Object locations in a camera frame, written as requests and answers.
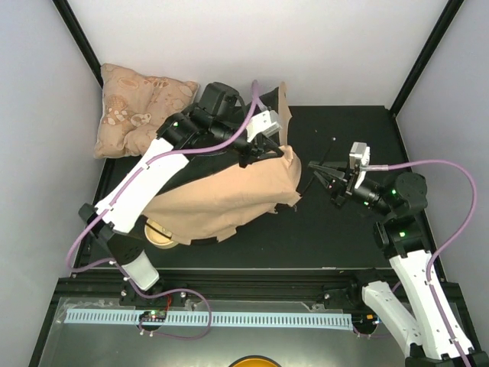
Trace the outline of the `beige patterned pillow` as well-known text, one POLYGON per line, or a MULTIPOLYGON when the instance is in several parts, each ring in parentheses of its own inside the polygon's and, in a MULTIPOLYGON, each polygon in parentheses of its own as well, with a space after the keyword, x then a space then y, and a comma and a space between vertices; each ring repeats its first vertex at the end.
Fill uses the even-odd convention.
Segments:
POLYGON ((199 84, 165 76, 145 76, 105 63, 101 67, 102 117, 94 156, 143 155, 165 120, 193 103, 199 84))

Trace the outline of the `beige pet tent fabric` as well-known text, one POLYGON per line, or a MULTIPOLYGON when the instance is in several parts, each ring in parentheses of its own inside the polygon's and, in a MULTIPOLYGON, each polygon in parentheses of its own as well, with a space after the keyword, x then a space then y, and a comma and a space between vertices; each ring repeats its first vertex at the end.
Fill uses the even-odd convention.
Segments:
MULTIPOLYGON (((179 147, 206 148, 227 140, 248 110, 236 89, 214 82, 198 102, 163 124, 178 123, 177 132, 167 138, 179 147)), ((220 242, 279 204, 294 206, 300 199, 301 161, 287 143, 286 128, 268 138, 274 142, 274 156, 246 168, 238 165, 238 150, 248 143, 247 132, 230 148, 190 155, 189 163, 144 208, 135 230, 146 238, 144 224, 152 219, 171 231, 178 243, 220 242)))

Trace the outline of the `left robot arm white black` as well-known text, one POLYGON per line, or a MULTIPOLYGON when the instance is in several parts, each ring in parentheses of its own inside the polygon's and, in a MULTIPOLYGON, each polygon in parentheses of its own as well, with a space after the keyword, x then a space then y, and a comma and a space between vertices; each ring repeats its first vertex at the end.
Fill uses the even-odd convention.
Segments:
MULTIPOLYGON (((151 142, 148 152, 106 198, 94 207, 88 205, 81 208, 88 210, 87 225, 73 246, 80 244, 89 233, 95 236, 99 243, 107 246, 107 251, 112 253, 113 257, 101 262, 114 262, 135 287, 138 297, 147 305, 158 304, 164 296, 164 286, 158 282, 160 279, 158 271, 151 264, 144 249, 134 253, 131 252, 132 250, 124 250, 124 253, 117 255, 116 258, 116 251, 108 247, 108 240, 115 233, 127 235, 134 228, 138 217, 161 187, 189 163, 184 154, 208 154, 230 148, 245 131, 250 121, 262 120, 253 117, 256 107, 259 104, 263 105, 258 94, 257 80, 253 80, 251 84, 251 96, 251 106, 244 121, 236 133, 224 142, 208 148, 170 150, 172 147, 168 141, 164 138, 156 138, 151 142)), ((73 269, 73 272, 87 271, 101 262, 73 269)))

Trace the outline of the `black tent pole one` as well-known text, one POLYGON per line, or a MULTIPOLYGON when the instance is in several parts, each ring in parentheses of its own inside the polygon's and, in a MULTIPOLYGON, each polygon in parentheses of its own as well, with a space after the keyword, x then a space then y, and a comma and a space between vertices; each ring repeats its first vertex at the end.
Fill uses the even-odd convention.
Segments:
MULTIPOLYGON (((327 147, 325 153, 323 154, 321 160, 319 161, 319 166, 322 166, 326 162, 326 158, 328 157, 329 152, 332 150, 332 147, 334 146, 335 142, 336 142, 336 137, 331 137, 330 142, 329 142, 329 146, 327 147)), ((301 196, 304 196, 306 194, 306 192, 309 190, 309 188, 313 184, 314 180, 315 180, 315 176, 314 176, 314 174, 312 174, 307 185, 302 190, 301 196)))

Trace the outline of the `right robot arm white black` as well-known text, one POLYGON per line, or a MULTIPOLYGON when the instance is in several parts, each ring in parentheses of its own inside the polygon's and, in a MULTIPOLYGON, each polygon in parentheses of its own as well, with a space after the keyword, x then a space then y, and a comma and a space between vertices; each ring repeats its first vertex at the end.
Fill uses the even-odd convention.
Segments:
POLYGON ((406 366, 486 366, 488 354, 474 347, 453 314, 417 221, 428 204, 425 177, 401 171, 379 184, 366 178, 368 168, 354 161, 309 163, 335 206, 352 200, 383 217, 374 224, 374 239, 410 307, 404 307, 374 269, 359 273, 357 283, 349 286, 349 303, 369 307, 380 317, 403 351, 406 366))

